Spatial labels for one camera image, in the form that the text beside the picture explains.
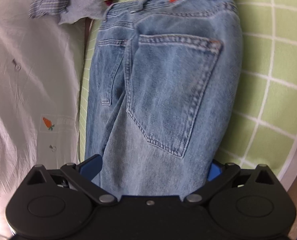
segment bed sheet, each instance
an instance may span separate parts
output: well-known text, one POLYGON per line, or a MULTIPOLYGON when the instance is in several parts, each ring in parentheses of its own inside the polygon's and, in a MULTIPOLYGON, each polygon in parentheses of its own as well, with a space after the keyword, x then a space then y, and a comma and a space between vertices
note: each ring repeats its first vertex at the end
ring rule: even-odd
POLYGON ((78 162, 84 21, 29 19, 32 0, 0 0, 0 234, 5 207, 33 165, 78 162))
MULTIPOLYGON (((215 158, 246 169, 266 163, 288 189, 297 174, 297 0, 234 1, 244 39, 242 74, 230 124, 215 158)), ((81 160, 89 74, 100 24, 93 23, 85 57, 81 160)))

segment jeans back pocket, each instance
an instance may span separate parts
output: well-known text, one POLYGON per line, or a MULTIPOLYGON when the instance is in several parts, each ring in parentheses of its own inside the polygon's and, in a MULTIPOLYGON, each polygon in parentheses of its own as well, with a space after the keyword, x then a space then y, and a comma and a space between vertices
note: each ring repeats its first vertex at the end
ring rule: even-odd
POLYGON ((148 143, 184 156, 220 50, 219 41, 199 36, 140 35, 127 113, 148 143))
POLYGON ((122 63, 126 41, 104 40, 96 45, 93 58, 97 89, 102 105, 112 104, 112 88, 115 75, 122 63))

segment green checkered fabric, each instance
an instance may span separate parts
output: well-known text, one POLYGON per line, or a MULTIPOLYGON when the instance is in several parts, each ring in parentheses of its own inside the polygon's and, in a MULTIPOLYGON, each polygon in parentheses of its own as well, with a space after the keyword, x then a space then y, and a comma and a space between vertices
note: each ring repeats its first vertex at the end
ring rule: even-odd
MULTIPOLYGON (((242 74, 216 159, 242 168, 266 163, 281 178, 297 148, 297 0, 235 2, 244 36, 242 74)), ((99 25, 96 21, 91 29, 82 80, 81 160, 90 64, 99 25)))

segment white fabric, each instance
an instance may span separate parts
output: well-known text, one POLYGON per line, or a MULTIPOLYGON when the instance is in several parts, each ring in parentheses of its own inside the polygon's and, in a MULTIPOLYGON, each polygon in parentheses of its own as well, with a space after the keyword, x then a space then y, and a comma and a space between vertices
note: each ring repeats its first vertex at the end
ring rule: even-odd
POLYGON ((29 19, 31 1, 0 0, 0 234, 4 236, 11 235, 5 207, 31 167, 42 163, 56 169, 78 161, 84 21, 58 25, 50 16, 29 19))

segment jeans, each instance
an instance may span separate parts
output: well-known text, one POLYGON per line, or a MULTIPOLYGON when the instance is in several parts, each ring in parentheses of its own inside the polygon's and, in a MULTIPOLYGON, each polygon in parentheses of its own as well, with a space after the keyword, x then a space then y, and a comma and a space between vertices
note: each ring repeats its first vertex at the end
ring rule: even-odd
POLYGON ((86 158, 121 195, 185 197, 205 182, 242 61, 233 0, 137 0, 106 11, 92 58, 86 158))

